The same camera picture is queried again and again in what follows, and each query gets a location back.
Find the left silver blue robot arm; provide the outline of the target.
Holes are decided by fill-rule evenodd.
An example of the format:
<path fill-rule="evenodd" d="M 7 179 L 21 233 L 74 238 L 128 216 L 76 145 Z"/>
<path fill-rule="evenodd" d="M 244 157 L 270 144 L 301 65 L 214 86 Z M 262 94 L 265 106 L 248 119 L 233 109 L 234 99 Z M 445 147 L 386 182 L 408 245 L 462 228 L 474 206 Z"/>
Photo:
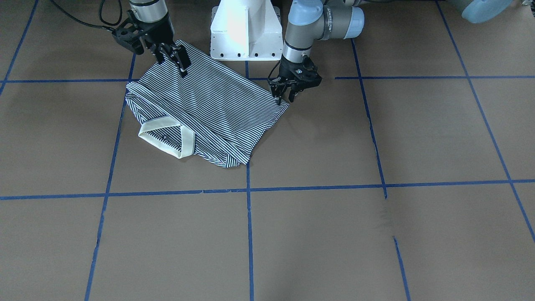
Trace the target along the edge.
<path fill-rule="evenodd" d="M 352 39 L 365 24 L 363 0 L 294 0 L 287 16 L 278 75 L 269 77 L 270 92 L 281 104 L 288 95 L 293 102 L 298 93 L 319 86 L 322 77 L 310 57 L 315 41 Z"/>

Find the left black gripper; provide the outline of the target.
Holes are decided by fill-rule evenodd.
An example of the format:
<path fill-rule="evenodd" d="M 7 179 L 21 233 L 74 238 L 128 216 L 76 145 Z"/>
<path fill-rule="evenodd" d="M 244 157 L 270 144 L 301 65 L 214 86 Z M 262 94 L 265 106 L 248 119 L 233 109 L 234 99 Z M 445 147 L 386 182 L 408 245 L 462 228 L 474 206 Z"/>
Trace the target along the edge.
<path fill-rule="evenodd" d="M 282 103 L 283 96 L 288 89 L 290 92 L 287 101 L 292 103 L 298 93 L 308 88 L 318 87 L 322 80 L 318 67 L 307 56 L 303 56 L 300 63 L 292 62 L 284 56 L 281 57 L 267 77 L 270 92 L 277 103 Z"/>

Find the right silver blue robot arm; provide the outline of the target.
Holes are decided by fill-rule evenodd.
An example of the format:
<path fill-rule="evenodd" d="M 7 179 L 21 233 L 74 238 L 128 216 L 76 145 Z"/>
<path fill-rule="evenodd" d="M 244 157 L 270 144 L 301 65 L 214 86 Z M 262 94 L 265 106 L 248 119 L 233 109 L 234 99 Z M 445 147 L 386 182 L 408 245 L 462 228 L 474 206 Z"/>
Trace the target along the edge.
<path fill-rule="evenodd" d="M 141 34 L 145 47 L 158 64 L 169 61 L 178 69 L 181 78 L 188 75 L 191 60 L 187 49 L 176 44 L 175 30 L 164 0 L 130 0 L 132 21 Z"/>

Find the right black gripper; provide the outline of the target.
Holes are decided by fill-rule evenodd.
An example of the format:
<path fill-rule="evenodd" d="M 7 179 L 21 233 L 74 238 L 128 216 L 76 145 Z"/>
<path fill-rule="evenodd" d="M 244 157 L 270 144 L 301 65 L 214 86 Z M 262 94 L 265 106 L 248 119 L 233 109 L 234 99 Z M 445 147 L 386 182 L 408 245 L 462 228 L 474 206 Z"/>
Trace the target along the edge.
<path fill-rule="evenodd" d="M 174 44 L 175 31 L 170 17 L 163 17 L 155 22 L 136 19 L 136 28 L 140 34 L 139 41 L 145 42 L 145 48 L 150 49 L 154 55 L 161 53 L 165 60 L 178 69 L 181 78 L 188 75 L 187 69 L 191 66 L 191 60 L 184 46 Z"/>

